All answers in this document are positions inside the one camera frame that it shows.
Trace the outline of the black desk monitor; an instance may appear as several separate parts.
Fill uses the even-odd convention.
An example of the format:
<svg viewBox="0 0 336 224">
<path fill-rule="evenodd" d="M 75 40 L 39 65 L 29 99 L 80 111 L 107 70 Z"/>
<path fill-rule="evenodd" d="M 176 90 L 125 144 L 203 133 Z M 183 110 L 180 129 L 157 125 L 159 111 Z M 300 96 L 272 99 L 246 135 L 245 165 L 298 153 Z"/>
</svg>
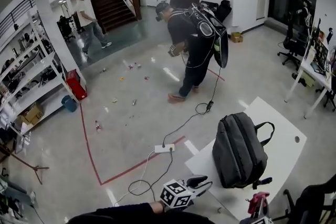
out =
<svg viewBox="0 0 336 224">
<path fill-rule="evenodd" d="M 328 56 L 328 48 L 319 39 L 314 45 L 316 54 L 311 63 L 315 72 L 319 74 L 325 74 L 326 72 L 326 61 Z"/>
</svg>

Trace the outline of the red box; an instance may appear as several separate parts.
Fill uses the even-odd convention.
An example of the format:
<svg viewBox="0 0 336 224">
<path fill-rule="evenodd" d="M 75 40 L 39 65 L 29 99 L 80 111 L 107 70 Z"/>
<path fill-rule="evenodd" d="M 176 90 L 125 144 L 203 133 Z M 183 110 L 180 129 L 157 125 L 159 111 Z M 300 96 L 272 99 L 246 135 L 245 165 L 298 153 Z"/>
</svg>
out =
<svg viewBox="0 0 336 224">
<path fill-rule="evenodd" d="M 78 100 L 83 100 L 87 97 L 86 88 L 82 86 L 76 69 L 67 72 L 66 83 Z"/>
</svg>

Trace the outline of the person's left forearm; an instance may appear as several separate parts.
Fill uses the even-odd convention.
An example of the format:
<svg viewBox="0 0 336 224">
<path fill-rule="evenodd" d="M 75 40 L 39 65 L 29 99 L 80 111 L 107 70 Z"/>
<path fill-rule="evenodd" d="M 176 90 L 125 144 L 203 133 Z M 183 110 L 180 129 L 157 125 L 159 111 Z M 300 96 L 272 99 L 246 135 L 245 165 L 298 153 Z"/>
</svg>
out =
<svg viewBox="0 0 336 224">
<path fill-rule="evenodd" d="M 153 222 L 162 213 L 164 213 L 164 206 L 161 202 L 145 202 L 100 208 L 94 212 L 75 216 L 67 224 L 136 224 L 140 220 L 144 220 L 147 224 Z"/>
</svg>

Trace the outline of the brown carton with print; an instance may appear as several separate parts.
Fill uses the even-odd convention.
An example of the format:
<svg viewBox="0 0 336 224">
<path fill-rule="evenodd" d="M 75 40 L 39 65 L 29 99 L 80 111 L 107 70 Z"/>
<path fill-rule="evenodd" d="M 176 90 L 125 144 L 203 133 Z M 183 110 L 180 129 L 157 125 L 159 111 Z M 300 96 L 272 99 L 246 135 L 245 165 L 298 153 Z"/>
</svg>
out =
<svg viewBox="0 0 336 224">
<path fill-rule="evenodd" d="M 43 107 L 35 102 L 22 113 L 20 113 L 15 120 L 17 125 L 26 124 L 26 125 L 35 125 L 39 122 L 39 120 L 44 116 Z"/>
</svg>

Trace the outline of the blue bucket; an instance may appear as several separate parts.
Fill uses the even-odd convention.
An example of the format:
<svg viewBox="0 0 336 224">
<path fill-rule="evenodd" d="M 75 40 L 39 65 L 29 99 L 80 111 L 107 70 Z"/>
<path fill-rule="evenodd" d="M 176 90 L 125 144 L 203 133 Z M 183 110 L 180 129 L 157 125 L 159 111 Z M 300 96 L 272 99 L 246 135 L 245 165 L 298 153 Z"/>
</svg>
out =
<svg viewBox="0 0 336 224">
<path fill-rule="evenodd" d="M 64 96 L 61 100 L 61 104 L 71 113 L 77 109 L 77 103 L 70 95 Z"/>
</svg>

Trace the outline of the black high-back office chair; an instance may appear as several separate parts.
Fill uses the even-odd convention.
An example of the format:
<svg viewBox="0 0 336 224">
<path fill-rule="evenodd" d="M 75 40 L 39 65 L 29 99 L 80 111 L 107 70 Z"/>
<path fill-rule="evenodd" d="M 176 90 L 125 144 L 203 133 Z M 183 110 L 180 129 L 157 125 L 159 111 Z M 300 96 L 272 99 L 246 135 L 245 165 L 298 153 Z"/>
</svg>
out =
<svg viewBox="0 0 336 224">
<path fill-rule="evenodd" d="M 328 211 L 327 222 L 336 217 L 336 198 L 330 205 L 324 203 L 326 195 L 336 193 L 336 174 L 327 182 L 318 185 L 309 185 L 301 193 L 296 202 L 293 201 L 289 190 L 283 194 L 288 199 L 289 208 L 281 217 L 273 218 L 272 222 L 287 220 L 287 224 L 320 224 L 323 211 Z"/>
</svg>

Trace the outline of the brown tripod stand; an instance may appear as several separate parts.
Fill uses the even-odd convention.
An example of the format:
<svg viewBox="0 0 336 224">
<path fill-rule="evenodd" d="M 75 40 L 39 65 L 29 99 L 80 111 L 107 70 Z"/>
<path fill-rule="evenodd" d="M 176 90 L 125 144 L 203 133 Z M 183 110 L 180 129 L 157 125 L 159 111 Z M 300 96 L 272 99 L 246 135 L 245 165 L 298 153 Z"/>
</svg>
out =
<svg viewBox="0 0 336 224">
<path fill-rule="evenodd" d="M 39 183 L 41 185 L 43 185 L 42 178 L 39 176 L 39 171 L 40 170 L 49 170 L 50 169 L 49 167 L 42 167 L 42 166 L 38 166 L 38 165 L 37 166 L 32 166 L 31 164 L 27 163 L 26 161 L 24 161 L 20 157 L 16 156 L 13 153 L 13 151 L 11 151 L 8 147 L 6 147 L 4 145 L 1 145 L 1 144 L 0 144 L 0 152 L 3 153 L 6 157 L 10 157 L 11 156 L 14 159 L 18 160 L 19 162 L 21 162 L 22 164 L 24 164 L 25 166 L 31 168 L 34 171 L 34 173 L 35 173 L 35 175 L 36 175 Z"/>
</svg>

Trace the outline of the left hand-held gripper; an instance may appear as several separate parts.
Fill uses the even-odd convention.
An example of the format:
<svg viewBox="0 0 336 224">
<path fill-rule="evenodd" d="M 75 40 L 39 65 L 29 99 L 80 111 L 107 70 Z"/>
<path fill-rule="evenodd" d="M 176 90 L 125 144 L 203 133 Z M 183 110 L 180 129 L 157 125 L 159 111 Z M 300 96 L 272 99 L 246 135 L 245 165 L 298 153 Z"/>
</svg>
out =
<svg viewBox="0 0 336 224">
<path fill-rule="evenodd" d="M 190 205 L 196 197 L 205 194 L 213 182 L 200 183 L 208 179 L 205 175 L 192 175 L 190 177 L 165 183 L 160 194 L 160 201 L 169 209 L 184 208 Z"/>
</svg>

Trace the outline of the person's black-clothed torso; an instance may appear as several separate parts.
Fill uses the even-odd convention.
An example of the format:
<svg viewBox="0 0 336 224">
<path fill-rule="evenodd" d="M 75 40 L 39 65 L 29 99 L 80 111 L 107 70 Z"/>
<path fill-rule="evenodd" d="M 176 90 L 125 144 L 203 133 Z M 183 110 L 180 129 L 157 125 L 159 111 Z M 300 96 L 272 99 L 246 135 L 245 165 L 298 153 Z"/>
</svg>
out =
<svg viewBox="0 0 336 224">
<path fill-rule="evenodd" d="M 215 224 L 207 217 L 183 211 L 169 211 L 156 217 L 157 224 Z"/>
</svg>

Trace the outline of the white office desk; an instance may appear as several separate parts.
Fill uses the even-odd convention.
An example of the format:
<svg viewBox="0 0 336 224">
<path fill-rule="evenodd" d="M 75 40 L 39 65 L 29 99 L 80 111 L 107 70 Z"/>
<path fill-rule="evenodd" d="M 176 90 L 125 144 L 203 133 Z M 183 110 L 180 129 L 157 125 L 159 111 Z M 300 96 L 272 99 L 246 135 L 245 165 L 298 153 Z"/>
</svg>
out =
<svg viewBox="0 0 336 224">
<path fill-rule="evenodd" d="M 320 93 L 320 95 L 317 97 L 317 99 L 315 100 L 314 104 L 307 110 L 307 112 L 304 114 L 304 118 L 307 119 L 311 116 L 311 114 L 313 113 L 314 109 L 317 107 L 317 105 L 321 102 L 321 100 L 323 99 L 323 97 L 326 95 L 327 91 L 330 91 L 332 89 L 332 82 L 331 82 L 331 76 L 333 76 L 333 74 L 331 73 L 331 71 L 329 71 L 327 73 L 327 78 L 322 75 L 319 74 L 317 72 L 314 71 L 313 67 L 311 66 L 311 63 L 308 61 L 308 59 L 303 58 L 301 65 L 299 67 L 298 70 L 298 74 L 297 77 L 293 83 L 293 85 L 291 86 L 290 90 L 288 91 L 284 101 L 288 102 L 288 100 L 291 98 L 296 86 L 299 83 L 299 79 L 301 78 L 302 74 L 306 72 L 307 74 L 309 74 L 311 77 L 314 78 L 315 82 L 317 82 L 319 85 L 321 85 L 322 87 L 324 87 L 324 89 L 322 90 L 322 92 Z"/>
</svg>

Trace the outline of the scattered small floor litter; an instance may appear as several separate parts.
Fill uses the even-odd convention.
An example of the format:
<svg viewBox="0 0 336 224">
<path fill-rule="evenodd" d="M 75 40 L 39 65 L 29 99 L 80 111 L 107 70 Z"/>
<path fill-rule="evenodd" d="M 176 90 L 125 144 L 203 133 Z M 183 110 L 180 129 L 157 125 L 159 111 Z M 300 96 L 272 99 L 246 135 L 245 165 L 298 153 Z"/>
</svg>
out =
<svg viewBox="0 0 336 224">
<path fill-rule="evenodd" d="M 120 66 L 103 68 L 92 81 L 90 108 L 97 133 L 114 126 L 128 126 L 139 118 L 146 103 L 145 86 L 150 76 L 140 61 L 122 60 Z"/>
</svg>

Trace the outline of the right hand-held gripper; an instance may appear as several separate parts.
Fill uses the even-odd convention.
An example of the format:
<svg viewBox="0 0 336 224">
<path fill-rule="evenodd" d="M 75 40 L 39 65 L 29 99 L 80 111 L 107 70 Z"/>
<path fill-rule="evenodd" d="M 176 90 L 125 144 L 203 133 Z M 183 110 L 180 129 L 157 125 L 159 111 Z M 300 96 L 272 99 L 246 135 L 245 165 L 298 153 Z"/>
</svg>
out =
<svg viewBox="0 0 336 224">
<path fill-rule="evenodd" d="M 246 218 L 241 220 L 239 224 L 273 224 L 270 218 L 264 216 L 264 201 L 264 197 L 259 200 L 258 218 Z"/>
</svg>

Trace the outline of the grey backpack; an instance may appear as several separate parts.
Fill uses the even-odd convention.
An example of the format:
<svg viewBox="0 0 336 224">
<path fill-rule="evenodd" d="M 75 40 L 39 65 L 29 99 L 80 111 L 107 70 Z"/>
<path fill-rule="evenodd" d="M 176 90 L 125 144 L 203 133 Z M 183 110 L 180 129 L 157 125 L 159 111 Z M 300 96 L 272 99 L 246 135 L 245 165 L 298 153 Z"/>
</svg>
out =
<svg viewBox="0 0 336 224">
<path fill-rule="evenodd" d="M 272 127 L 270 137 L 260 141 L 257 132 L 266 124 Z M 264 146 L 270 142 L 274 132 L 273 123 L 255 125 L 244 112 L 227 115 L 219 121 L 212 156 L 224 188 L 243 189 L 252 185 L 257 189 L 272 182 L 271 177 L 262 178 L 262 175 L 268 161 Z"/>
</svg>

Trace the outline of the pink cloth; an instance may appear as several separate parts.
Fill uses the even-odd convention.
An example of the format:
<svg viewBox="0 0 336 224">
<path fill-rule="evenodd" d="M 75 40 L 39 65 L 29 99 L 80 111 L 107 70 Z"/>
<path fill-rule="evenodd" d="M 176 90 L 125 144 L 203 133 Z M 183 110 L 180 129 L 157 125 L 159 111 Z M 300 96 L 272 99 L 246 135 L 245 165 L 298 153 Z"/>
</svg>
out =
<svg viewBox="0 0 336 224">
<path fill-rule="evenodd" d="M 260 191 L 258 193 L 253 194 L 252 199 L 247 201 L 249 202 L 249 207 L 248 207 L 248 213 L 250 215 L 254 214 L 257 211 L 257 208 L 259 208 L 259 200 L 261 197 L 265 198 L 264 201 L 264 215 L 269 213 L 269 205 L 268 205 L 268 201 L 267 198 L 269 197 L 270 193 L 268 192 L 264 192 L 264 191 Z"/>
</svg>

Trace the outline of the dark wooden staircase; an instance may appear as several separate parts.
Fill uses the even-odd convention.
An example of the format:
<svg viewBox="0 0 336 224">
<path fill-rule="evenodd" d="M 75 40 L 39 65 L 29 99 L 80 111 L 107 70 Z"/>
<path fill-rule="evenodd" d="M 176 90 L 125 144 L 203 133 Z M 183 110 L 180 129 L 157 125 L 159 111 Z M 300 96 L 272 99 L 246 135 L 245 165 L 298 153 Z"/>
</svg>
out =
<svg viewBox="0 0 336 224">
<path fill-rule="evenodd" d="M 142 19 L 138 0 L 91 0 L 103 33 Z"/>
</svg>

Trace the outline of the white metal shelving rack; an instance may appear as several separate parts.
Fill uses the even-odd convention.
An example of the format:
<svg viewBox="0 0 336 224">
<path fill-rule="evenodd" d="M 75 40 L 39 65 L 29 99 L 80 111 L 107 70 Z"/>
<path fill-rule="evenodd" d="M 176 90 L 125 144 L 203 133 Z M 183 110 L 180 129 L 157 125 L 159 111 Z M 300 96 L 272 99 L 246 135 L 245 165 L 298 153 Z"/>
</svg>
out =
<svg viewBox="0 0 336 224">
<path fill-rule="evenodd" d="M 66 83 L 67 70 L 48 35 L 37 29 L 41 23 L 39 14 L 31 8 L 24 15 L 26 20 L 0 48 L 0 55 L 5 49 L 14 52 L 8 67 L 3 69 L 0 65 L 0 122 L 19 136 L 34 127 L 15 123 L 18 115 L 33 103 L 44 109 L 40 122 L 63 106 L 64 96 L 70 95 L 79 102 Z"/>
</svg>

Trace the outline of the white power strip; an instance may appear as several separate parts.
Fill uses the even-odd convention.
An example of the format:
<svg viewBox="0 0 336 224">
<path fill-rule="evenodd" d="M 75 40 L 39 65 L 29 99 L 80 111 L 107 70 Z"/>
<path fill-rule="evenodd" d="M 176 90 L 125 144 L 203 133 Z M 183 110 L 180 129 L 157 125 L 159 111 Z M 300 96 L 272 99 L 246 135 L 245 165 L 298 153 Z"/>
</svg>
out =
<svg viewBox="0 0 336 224">
<path fill-rule="evenodd" d="M 165 144 L 165 145 L 156 145 L 154 147 L 154 152 L 156 154 L 161 153 L 170 153 L 175 151 L 175 145 L 174 144 Z"/>
</svg>

